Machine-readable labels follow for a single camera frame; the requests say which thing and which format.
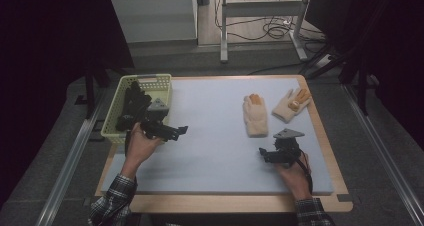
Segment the wrist strap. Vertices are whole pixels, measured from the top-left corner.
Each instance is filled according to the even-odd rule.
[[[299,164],[299,166],[303,169],[303,171],[305,172],[305,177],[306,180],[308,181],[309,184],[309,192],[312,194],[312,190],[313,190],[313,182],[312,182],[312,176],[309,173],[309,164],[306,161],[306,166],[302,163],[302,161],[300,161],[299,158],[296,159],[296,162]]]

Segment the plaid sleeve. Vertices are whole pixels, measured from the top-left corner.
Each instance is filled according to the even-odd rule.
[[[91,205],[89,225],[125,225],[137,182],[118,174],[106,192]]]
[[[324,211],[319,198],[296,201],[299,226],[333,226],[333,219]]]

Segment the white cabinet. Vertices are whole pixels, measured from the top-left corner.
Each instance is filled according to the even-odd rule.
[[[127,43],[197,38],[197,0],[112,0]]]

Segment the beige glove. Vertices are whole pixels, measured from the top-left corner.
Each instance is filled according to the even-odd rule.
[[[268,119],[263,98],[257,94],[244,97],[243,116],[249,137],[268,135]]]
[[[290,89],[286,96],[280,100],[272,110],[272,114],[289,123],[295,115],[298,115],[311,101],[311,94],[306,89],[297,88],[292,94]]]

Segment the dark background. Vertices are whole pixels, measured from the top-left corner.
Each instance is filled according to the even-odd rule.
[[[68,85],[88,69],[133,62],[110,0],[0,0],[0,10],[3,204],[52,129]]]
[[[372,2],[348,7],[342,33],[349,40],[363,23],[356,15]],[[366,63],[380,81],[383,104],[423,147],[420,2],[391,0],[367,44]],[[90,67],[133,64],[110,0],[0,0],[0,20],[3,204],[53,127],[69,83]]]

